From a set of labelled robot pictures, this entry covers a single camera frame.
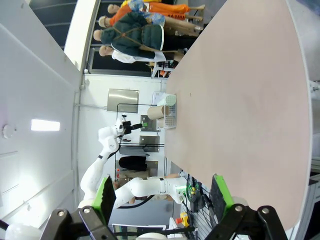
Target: dark green jacket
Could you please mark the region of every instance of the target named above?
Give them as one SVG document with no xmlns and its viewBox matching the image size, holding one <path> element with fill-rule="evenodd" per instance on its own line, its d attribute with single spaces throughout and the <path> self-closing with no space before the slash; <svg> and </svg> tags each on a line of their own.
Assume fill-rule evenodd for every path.
<svg viewBox="0 0 320 240">
<path fill-rule="evenodd" d="M 126 33 L 126 37 L 152 49 L 162 50 L 164 31 L 160 25 L 148 24 L 146 19 L 136 12 L 130 12 L 118 20 L 114 26 L 121 33 Z M 120 36 L 113 27 L 106 28 L 102 31 L 101 42 L 111 46 L 123 53 L 133 57 L 142 57 L 153 59 L 155 53 L 153 51 L 140 50 L 140 44 L 130 39 Z"/>
</svg>

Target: white basket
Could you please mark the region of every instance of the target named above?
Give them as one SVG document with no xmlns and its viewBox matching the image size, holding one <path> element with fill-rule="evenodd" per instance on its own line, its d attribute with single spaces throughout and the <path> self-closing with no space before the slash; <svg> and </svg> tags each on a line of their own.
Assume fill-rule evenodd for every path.
<svg viewBox="0 0 320 240">
<path fill-rule="evenodd" d="M 166 115 L 164 114 L 163 116 L 163 127 L 158 126 L 158 120 L 156 120 L 156 129 L 161 130 L 161 129 L 171 129 L 175 128 L 177 126 L 177 109 L 176 109 L 176 104 L 173 106 L 168 106 L 169 107 L 169 114 Z"/>
</svg>

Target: wooden tabletop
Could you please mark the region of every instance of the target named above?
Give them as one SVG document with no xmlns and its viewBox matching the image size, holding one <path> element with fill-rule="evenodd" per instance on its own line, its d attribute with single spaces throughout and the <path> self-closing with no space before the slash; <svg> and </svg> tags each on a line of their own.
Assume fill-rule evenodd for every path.
<svg viewBox="0 0 320 240">
<path fill-rule="evenodd" d="M 285 229 L 301 217 L 311 161 L 311 108 L 285 0 L 228 0 L 169 77 L 177 127 L 165 154 L 211 186 L 273 206 Z"/>
</svg>

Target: orange pants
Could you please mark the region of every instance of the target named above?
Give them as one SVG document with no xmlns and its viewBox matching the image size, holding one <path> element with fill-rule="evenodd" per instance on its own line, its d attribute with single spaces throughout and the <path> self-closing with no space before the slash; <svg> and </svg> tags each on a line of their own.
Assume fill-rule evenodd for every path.
<svg viewBox="0 0 320 240">
<path fill-rule="evenodd" d="M 184 20 L 186 18 L 185 13 L 188 13 L 190 8 L 185 4 L 170 5 L 161 2 L 149 2 L 149 12 L 158 13 L 164 16 Z"/>
</svg>

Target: mannequin head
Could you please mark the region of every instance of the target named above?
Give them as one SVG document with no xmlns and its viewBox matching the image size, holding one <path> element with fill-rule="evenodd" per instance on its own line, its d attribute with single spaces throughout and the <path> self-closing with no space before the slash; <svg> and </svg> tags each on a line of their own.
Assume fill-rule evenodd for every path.
<svg viewBox="0 0 320 240">
<path fill-rule="evenodd" d="M 99 49 L 99 54 L 101 57 L 112 55 L 114 49 L 110 46 L 101 46 Z"/>
<path fill-rule="evenodd" d="M 101 41 L 101 33 L 102 33 L 102 30 L 94 30 L 93 39 L 96 41 Z"/>
<path fill-rule="evenodd" d="M 118 12 L 119 9 L 120 9 L 120 7 L 119 7 L 118 5 L 109 4 L 109 6 L 108 6 L 108 13 L 110 13 L 110 14 L 115 14 L 116 12 Z"/>
<path fill-rule="evenodd" d="M 98 22 L 99 22 L 99 26 L 102 27 L 102 28 L 111 27 L 110 18 L 109 17 L 101 16 L 99 18 Z"/>
</svg>

